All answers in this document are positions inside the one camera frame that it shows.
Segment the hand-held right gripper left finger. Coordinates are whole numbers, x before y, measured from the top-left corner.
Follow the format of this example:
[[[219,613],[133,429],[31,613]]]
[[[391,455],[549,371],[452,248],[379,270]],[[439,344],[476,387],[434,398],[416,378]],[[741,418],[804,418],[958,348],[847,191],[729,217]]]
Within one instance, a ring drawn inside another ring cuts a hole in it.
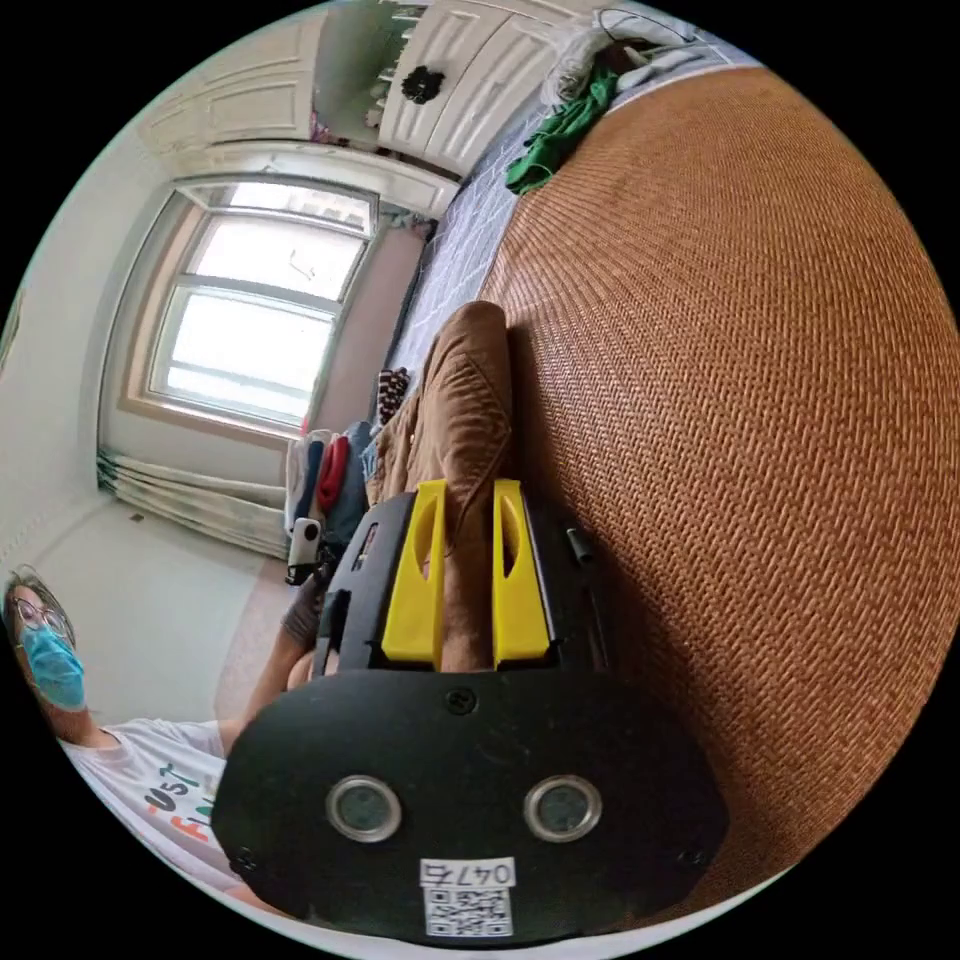
[[[446,492],[445,480],[426,481],[408,500],[381,640],[391,664],[442,664]]]

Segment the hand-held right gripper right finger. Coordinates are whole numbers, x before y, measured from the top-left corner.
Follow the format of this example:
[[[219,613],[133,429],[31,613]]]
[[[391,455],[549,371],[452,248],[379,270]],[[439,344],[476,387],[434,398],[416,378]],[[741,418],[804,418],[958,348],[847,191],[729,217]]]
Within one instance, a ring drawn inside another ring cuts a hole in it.
[[[505,670],[539,662],[549,649],[546,616],[527,508],[517,480],[499,478],[493,492],[493,663]]]

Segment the person's left hand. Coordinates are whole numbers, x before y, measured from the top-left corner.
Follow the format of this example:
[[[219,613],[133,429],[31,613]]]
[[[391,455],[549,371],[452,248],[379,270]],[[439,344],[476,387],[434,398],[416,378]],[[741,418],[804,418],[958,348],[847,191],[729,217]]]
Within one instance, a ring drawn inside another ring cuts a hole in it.
[[[315,574],[311,575],[299,586],[282,618],[281,638],[300,653],[315,648],[325,594],[325,585]]]

